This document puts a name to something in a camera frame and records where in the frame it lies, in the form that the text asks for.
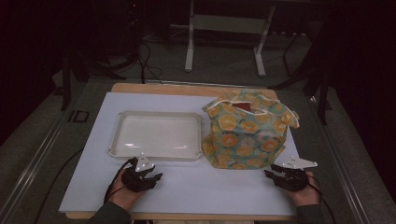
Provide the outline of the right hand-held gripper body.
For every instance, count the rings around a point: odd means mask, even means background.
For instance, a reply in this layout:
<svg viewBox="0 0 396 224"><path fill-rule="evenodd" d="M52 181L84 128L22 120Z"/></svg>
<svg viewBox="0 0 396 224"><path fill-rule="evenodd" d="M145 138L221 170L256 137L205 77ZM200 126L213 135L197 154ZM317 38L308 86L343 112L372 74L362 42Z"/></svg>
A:
<svg viewBox="0 0 396 224"><path fill-rule="evenodd" d="M309 183L305 169L317 166L318 163L316 161L309 161L291 156L287 161L280 165L280 173L286 181L283 189L289 191L299 191L304 189Z"/></svg>

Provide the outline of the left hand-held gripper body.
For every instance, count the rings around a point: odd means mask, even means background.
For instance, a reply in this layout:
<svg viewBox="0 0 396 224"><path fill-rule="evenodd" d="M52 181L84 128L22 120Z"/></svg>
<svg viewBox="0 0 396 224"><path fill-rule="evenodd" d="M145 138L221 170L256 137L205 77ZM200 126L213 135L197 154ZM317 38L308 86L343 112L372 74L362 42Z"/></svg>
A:
<svg viewBox="0 0 396 224"><path fill-rule="evenodd" d="M125 173L121 177L123 185L134 192L141 192L148 190L148 184L155 181L150 181L146 175L151 173L155 165L149 161L144 153L138 157L133 157L125 162L121 169Z"/></svg>

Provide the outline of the white plastic tray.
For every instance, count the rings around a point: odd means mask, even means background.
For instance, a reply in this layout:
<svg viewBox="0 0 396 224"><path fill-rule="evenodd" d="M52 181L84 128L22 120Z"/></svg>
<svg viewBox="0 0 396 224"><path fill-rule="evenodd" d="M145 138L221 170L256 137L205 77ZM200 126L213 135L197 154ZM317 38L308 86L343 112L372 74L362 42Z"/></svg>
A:
<svg viewBox="0 0 396 224"><path fill-rule="evenodd" d="M196 160L201 151L201 116L191 112L123 111L113 134L109 154Z"/></svg>

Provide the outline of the fruit-print cloth bag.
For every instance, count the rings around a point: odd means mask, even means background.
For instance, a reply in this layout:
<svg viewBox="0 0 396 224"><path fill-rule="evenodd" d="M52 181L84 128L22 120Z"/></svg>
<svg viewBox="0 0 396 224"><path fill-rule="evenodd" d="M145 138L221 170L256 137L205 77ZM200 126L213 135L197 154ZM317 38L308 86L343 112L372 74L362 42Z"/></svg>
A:
<svg viewBox="0 0 396 224"><path fill-rule="evenodd" d="M252 114L232 103L250 103L264 113ZM230 91L203 110L210 132L202 140L202 151L219 169L255 170L274 163L285 148L287 129L300 126L297 113L265 91Z"/></svg>

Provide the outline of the person's right hand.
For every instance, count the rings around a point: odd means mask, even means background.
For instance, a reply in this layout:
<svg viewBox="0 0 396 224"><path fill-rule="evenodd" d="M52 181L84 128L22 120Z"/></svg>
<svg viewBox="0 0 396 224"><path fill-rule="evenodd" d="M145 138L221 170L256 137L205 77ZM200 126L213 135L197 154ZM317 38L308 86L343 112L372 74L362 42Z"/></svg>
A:
<svg viewBox="0 0 396 224"><path fill-rule="evenodd" d="M320 204L321 200L314 173L309 171L305 173L308 176L309 184L304 189L295 192L286 190L287 195L290 196L291 201L297 207Z"/></svg>

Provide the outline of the person's left hand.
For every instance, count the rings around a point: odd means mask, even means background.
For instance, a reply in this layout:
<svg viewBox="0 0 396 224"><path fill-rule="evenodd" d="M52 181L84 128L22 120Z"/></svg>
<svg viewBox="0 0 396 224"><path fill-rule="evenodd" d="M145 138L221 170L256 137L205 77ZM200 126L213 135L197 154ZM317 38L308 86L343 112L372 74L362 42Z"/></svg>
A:
<svg viewBox="0 0 396 224"><path fill-rule="evenodd" d="M125 211L130 212L134 207L134 204L145 194L145 192L134 192L127 189L121 181L121 177L124 173L125 170L121 170L117 179L114 181L108 200Z"/></svg>

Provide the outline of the black metal stand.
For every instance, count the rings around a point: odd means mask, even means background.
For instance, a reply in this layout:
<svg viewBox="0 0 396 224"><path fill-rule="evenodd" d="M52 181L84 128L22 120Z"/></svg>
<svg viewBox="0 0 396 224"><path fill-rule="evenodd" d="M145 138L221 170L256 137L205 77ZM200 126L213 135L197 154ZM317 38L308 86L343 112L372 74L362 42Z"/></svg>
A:
<svg viewBox="0 0 396 224"><path fill-rule="evenodd" d="M63 97L63 104L61 107L62 111L65 111L71 102L71 75L70 72L73 72L77 80L86 82L90 77L85 64L91 66L93 69L103 73L105 76L113 78L113 79L122 79L125 77L116 75L109 68L104 67L99 64L97 61L90 59L88 56L75 51L70 51L66 53L63 57L63 66L62 66L62 82L63 85L59 88L60 94Z"/></svg>
<svg viewBox="0 0 396 224"><path fill-rule="evenodd" d="M330 77L330 65L326 56L326 50L324 49L328 43L328 37L328 35L320 31L304 56L302 63L294 71L291 78L269 87L270 90L283 90L306 78L307 81L303 87L303 93L305 96L313 97L319 92L318 118L323 125L327 124L326 106Z"/></svg>

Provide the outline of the white metal stand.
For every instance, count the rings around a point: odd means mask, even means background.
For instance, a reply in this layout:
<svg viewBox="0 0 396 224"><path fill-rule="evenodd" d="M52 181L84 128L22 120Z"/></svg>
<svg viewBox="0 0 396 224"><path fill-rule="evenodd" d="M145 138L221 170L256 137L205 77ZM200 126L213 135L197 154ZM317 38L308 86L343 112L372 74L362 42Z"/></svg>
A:
<svg viewBox="0 0 396 224"><path fill-rule="evenodd" d="M276 6L270 6L265 19L237 18L217 15L196 14L194 12L194 0L190 0L189 13L189 40L185 61L185 71L190 72L193 68L194 56L194 31L218 31L242 34L255 34L261 37L259 43L253 48L253 54L259 77L265 77L266 72L262 59L262 49L269 34L269 28L276 11Z"/></svg>

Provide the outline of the metal floor rail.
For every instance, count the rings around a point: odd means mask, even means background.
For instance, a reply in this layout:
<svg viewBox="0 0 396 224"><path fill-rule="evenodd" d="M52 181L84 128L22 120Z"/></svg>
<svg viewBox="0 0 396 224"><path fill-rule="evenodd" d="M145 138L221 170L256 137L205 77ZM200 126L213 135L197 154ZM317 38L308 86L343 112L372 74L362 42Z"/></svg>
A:
<svg viewBox="0 0 396 224"><path fill-rule="evenodd" d="M342 159L338 153L336 145L332 140L332 137L329 133L329 129L326 125L324 125L321 119L318 116L318 104L315 97L306 97L305 100L308 103L308 106L313 114L313 118L318 125L319 132L324 137L324 142L330 152L330 159L332 161L332 167L339 179L341 184L341 188L346 196L348 204L351 208L351 211L354 215L355 220L358 224L371 224L369 218L366 215L364 208L362 207L361 200L354 189L353 183L347 173L347 168L342 162Z"/></svg>
<svg viewBox="0 0 396 224"><path fill-rule="evenodd" d="M71 110L60 112L59 116L50 127L47 135L40 143L39 148L35 152L33 158L26 163L21 175L12 188L12 191L8 194L7 198L0 207L0 224L8 224L8 222L11 220L15 208L20 204L25 193L33 183L35 176L42 166L45 158L50 153L50 150L59 135L60 129L67 118L72 114L73 111Z"/></svg>

